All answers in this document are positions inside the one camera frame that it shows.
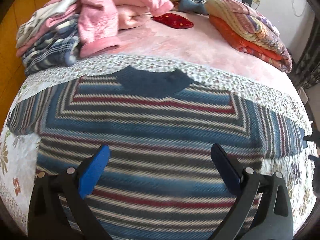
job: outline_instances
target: pink bedsheet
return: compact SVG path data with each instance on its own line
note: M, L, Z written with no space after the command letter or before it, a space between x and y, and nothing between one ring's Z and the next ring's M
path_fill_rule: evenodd
M254 79L300 100L288 76L268 63L233 49L207 16L174 12L192 21L191 29L177 30L148 21L119 31L121 45L108 53L129 53L181 59Z

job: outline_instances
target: orange wooden surface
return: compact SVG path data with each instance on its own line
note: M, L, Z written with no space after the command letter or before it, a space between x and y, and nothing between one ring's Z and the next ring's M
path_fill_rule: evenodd
M0 24L0 127L25 80L24 66L16 57L19 26L49 0L15 0Z

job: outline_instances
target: orange blanket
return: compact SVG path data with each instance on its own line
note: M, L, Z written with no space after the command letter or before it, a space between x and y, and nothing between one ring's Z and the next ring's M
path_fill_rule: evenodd
M235 33L224 20L218 17L210 15L209 21L216 27L222 37L234 49L256 56L269 63L270 65L278 68L279 61L282 59L280 55L276 54L274 51L265 49L250 41L245 40L237 33Z

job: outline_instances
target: dark floral curtain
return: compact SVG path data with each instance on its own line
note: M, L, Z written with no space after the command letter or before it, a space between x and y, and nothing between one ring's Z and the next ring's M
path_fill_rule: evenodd
M308 89L320 82L320 22L317 17L295 73L299 77L297 87Z

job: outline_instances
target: stack of folded blankets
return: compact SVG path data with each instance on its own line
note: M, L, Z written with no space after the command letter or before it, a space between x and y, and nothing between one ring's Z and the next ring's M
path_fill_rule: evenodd
M205 8L209 21L234 49L254 55L280 71L291 71L291 56L279 31L266 17L235 0L208 0Z
M172 7L168 0L51 0L19 27L17 57L27 76L71 66L119 46L118 30L141 26Z

